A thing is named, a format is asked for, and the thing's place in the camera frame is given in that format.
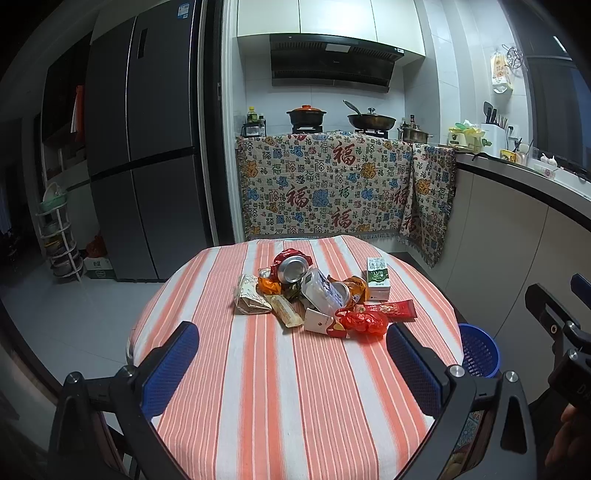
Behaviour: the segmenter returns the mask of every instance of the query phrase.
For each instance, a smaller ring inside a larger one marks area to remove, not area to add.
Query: blue basket
[[[462,366],[470,375],[494,377],[501,366],[501,353],[492,337],[484,330],[460,323],[460,335],[464,347]]]

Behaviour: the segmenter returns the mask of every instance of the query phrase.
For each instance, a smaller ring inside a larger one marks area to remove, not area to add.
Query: hanging plastic bag
[[[491,55],[492,89],[495,93],[505,93],[513,90],[511,71],[507,66],[506,57],[496,51]]]

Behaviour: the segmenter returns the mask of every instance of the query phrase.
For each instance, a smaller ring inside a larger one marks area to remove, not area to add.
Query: table
[[[216,247],[181,267],[131,332],[128,354],[139,365],[181,321],[199,327],[195,360],[152,422],[193,479],[391,480],[433,419],[418,408],[385,341],[286,329],[273,314],[234,309],[239,275],[256,275],[284,248],[302,250],[338,279],[361,275],[368,257],[384,256],[389,300],[415,301],[412,333],[447,365],[462,363],[449,302],[413,267],[364,241],[337,236]]]

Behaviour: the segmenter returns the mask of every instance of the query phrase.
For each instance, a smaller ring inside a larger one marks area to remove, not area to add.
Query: black range hood
[[[281,33],[269,35],[272,84],[360,87],[387,92],[404,50],[359,38]]]

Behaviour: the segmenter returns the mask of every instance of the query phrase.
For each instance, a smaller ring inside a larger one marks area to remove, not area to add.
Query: gas burner
[[[386,130],[355,130],[355,133],[369,135],[370,137],[388,138],[388,131]]]
[[[292,127],[291,133],[293,134],[321,134],[322,133],[322,125],[319,127]]]

